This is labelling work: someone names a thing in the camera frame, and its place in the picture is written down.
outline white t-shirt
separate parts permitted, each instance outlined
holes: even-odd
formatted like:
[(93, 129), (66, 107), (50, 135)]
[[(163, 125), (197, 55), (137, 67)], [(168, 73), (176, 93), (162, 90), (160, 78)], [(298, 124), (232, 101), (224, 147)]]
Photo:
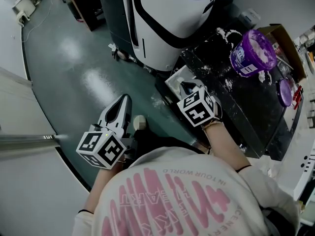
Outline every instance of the white t-shirt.
[(214, 156), (163, 147), (112, 178), (95, 214), (76, 216), (73, 236), (268, 236), (259, 206), (297, 230), (293, 199), (260, 170), (237, 173)]

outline pink print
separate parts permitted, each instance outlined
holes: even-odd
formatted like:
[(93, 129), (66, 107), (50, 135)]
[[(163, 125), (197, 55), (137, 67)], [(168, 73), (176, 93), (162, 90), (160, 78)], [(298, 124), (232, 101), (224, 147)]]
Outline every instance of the pink print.
[(135, 198), (133, 204), (134, 204), (134, 209), (138, 215), (140, 225), (141, 225), (141, 230), (143, 232), (144, 236), (152, 236), (152, 229), (150, 226), (150, 221), (148, 219), (145, 203), (144, 203), (144, 195), (140, 196), (140, 199), (137, 199), (136, 194), (134, 193), (131, 179), (127, 178), (127, 187), (129, 190), (130, 195)]
[[(199, 235), (198, 229), (196, 228), (193, 221), (191, 220), (191, 217), (189, 216), (189, 213), (185, 207), (183, 200), (181, 199), (181, 196), (179, 195), (179, 193), (176, 190), (176, 186), (175, 186), (170, 174), (165, 174), (165, 177), (166, 177), (166, 180), (168, 182), (169, 187), (173, 190), (174, 197), (178, 203), (178, 206), (181, 209), (183, 216), (185, 217), (186, 223), (187, 223), (188, 227), (190, 228), (192, 235), (194, 235), (194, 236)], [(181, 234), (183, 234), (183, 229), (181, 230), (180, 234), (177, 233), (177, 235), (181, 235)]]
[[(173, 225), (176, 228), (177, 235), (181, 235), (183, 233), (183, 227), (179, 221), (179, 218), (177, 214), (174, 211), (174, 208), (164, 190), (164, 187), (159, 180), (159, 177), (157, 175), (157, 172), (155, 170), (150, 170), (149, 168), (144, 169), (144, 177), (148, 186), (149, 192), (153, 193), (160, 193), (161, 196), (161, 203), (165, 205), (166, 207), (166, 212), (165, 215), (167, 218), (165, 220), (169, 220), (169, 217), (172, 219)], [(173, 231), (172, 224), (168, 227), (168, 231), (171, 233)]]
[(128, 227), (126, 224), (126, 214), (124, 211), (125, 208), (121, 208), (120, 218), (118, 216), (118, 211), (117, 211), (116, 203), (114, 200), (110, 201), (110, 209), (112, 211), (112, 218), (113, 218), (114, 224), (117, 226), (117, 231), (116, 231), (116, 228), (114, 226), (115, 235), (128, 236)]
[(112, 228), (110, 227), (109, 218), (107, 216), (103, 221), (102, 236), (113, 236)]
[(197, 181), (192, 181), (192, 185), (195, 188), (196, 194), (199, 199), (200, 204), (200, 211), (198, 210), (197, 205), (194, 203), (193, 199), (191, 198), (190, 194), (184, 187), (184, 184), (182, 180), (179, 177), (174, 177), (175, 183), (180, 187), (180, 189), (183, 191), (185, 197), (187, 198), (187, 201), (189, 202), (192, 210), (195, 212), (197, 218), (199, 219), (201, 225), (204, 228), (208, 228), (209, 226), (209, 219), (208, 219), (208, 212), (212, 215), (212, 217), (218, 222), (222, 223), (224, 221), (224, 215), (216, 214), (216, 212), (213, 210), (211, 204), (209, 203), (209, 200), (202, 189), (200, 183)]
[(227, 205), (231, 202), (229, 197), (221, 190), (216, 191), (209, 185), (206, 185), (208, 197), (212, 204), (218, 203), (222, 211), (227, 211)]
[(149, 196), (146, 195), (147, 190), (145, 189), (142, 179), (140, 177), (139, 173), (136, 173), (133, 175), (133, 181), (134, 181), (134, 186), (137, 192), (137, 196), (140, 196), (141, 194), (144, 195), (145, 198), (145, 203), (147, 205), (147, 208), (150, 211), (151, 216), (153, 217), (155, 224), (157, 226), (157, 230), (160, 235), (165, 235), (166, 234), (166, 228), (170, 225), (169, 219), (166, 219), (165, 221), (159, 220), (157, 221), (156, 218), (159, 215), (162, 215), (166, 217), (166, 210), (164, 208), (164, 205), (161, 203), (161, 200), (159, 196), (157, 196), (156, 199), (150, 199)]
[[(119, 187), (119, 196), (121, 197), (127, 197), (126, 190), (123, 185)], [(110, 201), (110, 210), (111, 210), (111, 217), (113, 220), (114, 226), (114, 232), (116, 236), (128, 236), (128, 226), (127, 221), (130, 225), (130, 229), (133, 231), (135, 235), (141, 236), (142, 233), (139, 228), (139, 224), (136, 220), (136, 217), (134, 215), (133, 209), (131, 206), (120, 206), (119, 211), (120, 214), (118, 214), (118, 209), (116, 206), (116, 202), (114, 200)]]

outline sleeve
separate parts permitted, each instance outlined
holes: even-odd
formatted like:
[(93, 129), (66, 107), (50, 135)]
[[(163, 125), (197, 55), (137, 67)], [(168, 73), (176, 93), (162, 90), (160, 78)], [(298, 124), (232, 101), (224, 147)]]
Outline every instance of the sleeve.
[(242, 169), (239, 175), (245, 180), (261, 207), (274, 209), (289, 221), (296, 231), (299, 229), (298, 203), (282, 191), (275, 180), (254, 166)]
[(93, 217), (87, 211), (79, 212), (74, 218), (72, 236), (91, 236)]

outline cardboard box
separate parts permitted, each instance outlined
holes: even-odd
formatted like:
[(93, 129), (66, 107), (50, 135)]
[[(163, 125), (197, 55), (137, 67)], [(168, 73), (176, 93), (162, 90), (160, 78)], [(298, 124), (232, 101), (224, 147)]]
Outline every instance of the cardboard box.
[(272, 24), (267, 27), (259, 28), (258, 30), (262, 32), (273, 45), (275, 44), (275, 41), (280, 45), (286, 59), (294, 69), (292, 71), (293, 78), (296, 79), (297, 82), (305, 79), (306, 73), (300, 56), (285, 28), (281, 24)]

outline cable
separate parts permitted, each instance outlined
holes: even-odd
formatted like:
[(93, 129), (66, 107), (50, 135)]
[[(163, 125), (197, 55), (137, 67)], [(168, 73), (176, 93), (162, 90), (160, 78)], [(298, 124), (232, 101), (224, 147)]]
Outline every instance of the cable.
[(38, 26), (35, 26), (33, 29), (31, 29), (30, 31), (29, 31), (29, 33), (28, 33), (28, 37), (26, 38), (26, 40), (25, 41), (22, 41), (22, 43), (25, 43), (26, 41), (28, 41), (28, 39), (29, 39), (29, 36), (30, 36), (30, 33), (34, 30), (34, 29), (36, 29), (36, 28), (38, 28), (38, 27), (40, 27), (41, 26), (41, 24), (46, 20), (46, 18), (49, 16), (49, 13), (50, 13), (50, 11), (51, 11), (51, 7), (53, 6), (53, 0), (51, 0), (51, 5), (50, 5), (50, 7), (49, 7), (49, 11), (48, 11), (48, 14), (47, 14), (47, 16), (44, 18), (44, 20), (43, 21), (41, 21), (41, 23), (38, 25)]

